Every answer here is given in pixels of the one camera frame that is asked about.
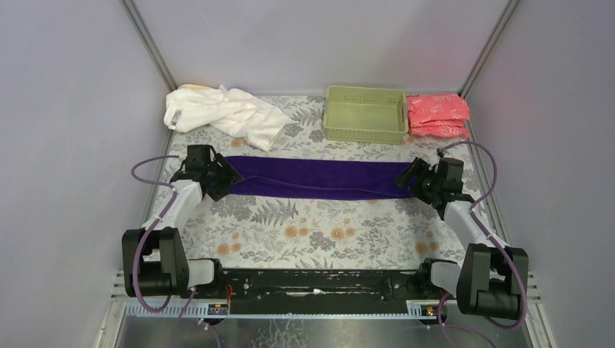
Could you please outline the white crumpled towel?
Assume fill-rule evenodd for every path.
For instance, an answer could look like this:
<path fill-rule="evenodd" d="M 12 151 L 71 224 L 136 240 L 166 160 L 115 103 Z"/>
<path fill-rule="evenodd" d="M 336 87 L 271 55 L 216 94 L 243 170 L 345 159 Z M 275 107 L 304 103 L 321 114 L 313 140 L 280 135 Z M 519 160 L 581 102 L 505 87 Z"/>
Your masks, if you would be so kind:
<path fill-rule="evenodd" d="M 278 107 L 241 89 L 184 84 L 165 100 L 163 122 L 168 129 L 188 133 L 211 125 L 268 152 L 283 129 L 296 121 Z"/>

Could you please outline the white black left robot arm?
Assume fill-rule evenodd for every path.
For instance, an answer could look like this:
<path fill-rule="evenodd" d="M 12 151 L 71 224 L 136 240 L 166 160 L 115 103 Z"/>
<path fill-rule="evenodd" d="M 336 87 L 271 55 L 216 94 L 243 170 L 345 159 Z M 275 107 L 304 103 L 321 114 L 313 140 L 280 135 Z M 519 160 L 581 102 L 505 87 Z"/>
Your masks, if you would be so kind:
<path fill-rule="evenodd" d="M 122 237 L 125 290 L 130 297 L 187 297 L 192 286 L 212 285 L 221 276 L 218 262 L 189 262 L 181 231 L 205 198 L 214 202 L 242 181 L 211 145 L 190 145 L 169 182 L 162 206 L 139 229 Z"/>

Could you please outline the purple microfibre towel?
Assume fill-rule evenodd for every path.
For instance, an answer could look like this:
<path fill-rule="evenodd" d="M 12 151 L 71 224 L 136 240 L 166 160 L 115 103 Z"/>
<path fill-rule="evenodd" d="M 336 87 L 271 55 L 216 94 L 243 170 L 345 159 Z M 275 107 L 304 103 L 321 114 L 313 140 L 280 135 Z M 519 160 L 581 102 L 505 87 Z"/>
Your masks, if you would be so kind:
<path fill-rule="evenodd" d="M 403 162 L 361 162 L 231 156 L 226 160 L 243 177 L 231 194 L 288 199 L 406 199 L 396 185 Z"/>

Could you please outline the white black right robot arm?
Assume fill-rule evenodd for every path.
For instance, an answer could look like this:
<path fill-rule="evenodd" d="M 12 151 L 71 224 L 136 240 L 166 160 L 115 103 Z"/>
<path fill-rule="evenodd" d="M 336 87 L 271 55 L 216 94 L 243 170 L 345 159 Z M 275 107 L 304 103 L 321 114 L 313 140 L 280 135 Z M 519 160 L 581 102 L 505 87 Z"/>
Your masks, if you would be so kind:
<path fill-rule="evenodd" d="M 442 157 L 436 166 L 415 158 L 395 183 L 430 205 L 465 248 L 463 262 L 426 258 L 418 268 L 420 284 L 450 293 L 463 314 L 512 320 L 527 313 L 529 256 L 496 236 L 475 212 L 474 198 L 463 192 L 463 161 Z"/>

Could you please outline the pink patterned plastic package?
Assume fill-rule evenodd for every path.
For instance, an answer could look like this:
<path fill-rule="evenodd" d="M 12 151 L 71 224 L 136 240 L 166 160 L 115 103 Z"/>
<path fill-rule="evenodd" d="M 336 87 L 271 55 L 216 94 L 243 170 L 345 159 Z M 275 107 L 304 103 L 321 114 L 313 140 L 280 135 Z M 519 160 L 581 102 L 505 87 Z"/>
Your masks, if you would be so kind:
<path fill-rule="evenodd" d="M 465 122 L 470 120 L 466 100 L 457 94 L 408 96 L 409 133 L 414 136 L 468 138 Z"/>

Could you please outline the green perforated plastic basket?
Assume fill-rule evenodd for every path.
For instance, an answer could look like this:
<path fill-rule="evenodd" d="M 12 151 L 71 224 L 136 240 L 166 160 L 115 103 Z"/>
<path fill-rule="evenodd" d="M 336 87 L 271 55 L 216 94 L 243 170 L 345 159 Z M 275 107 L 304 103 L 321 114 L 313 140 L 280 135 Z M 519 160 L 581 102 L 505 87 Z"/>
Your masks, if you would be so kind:
<path fill-rule="evenodd" d="M 323 127 L 329 141 L 397 145 L 409 132 L 405 92 L 391 88 L 329 86 Z"/>

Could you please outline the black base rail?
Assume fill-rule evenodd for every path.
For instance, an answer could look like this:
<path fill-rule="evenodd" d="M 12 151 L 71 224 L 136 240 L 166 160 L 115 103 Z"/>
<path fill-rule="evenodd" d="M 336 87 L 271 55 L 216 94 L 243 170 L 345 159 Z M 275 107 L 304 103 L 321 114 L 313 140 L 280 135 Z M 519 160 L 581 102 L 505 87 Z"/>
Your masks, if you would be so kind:
<path fill-rule="evenodd" d="M 403 315 L 409 302 L 438 302 L 442 290 L 414 270 L 230 268 L 196 287 L 232 315 Z"/>

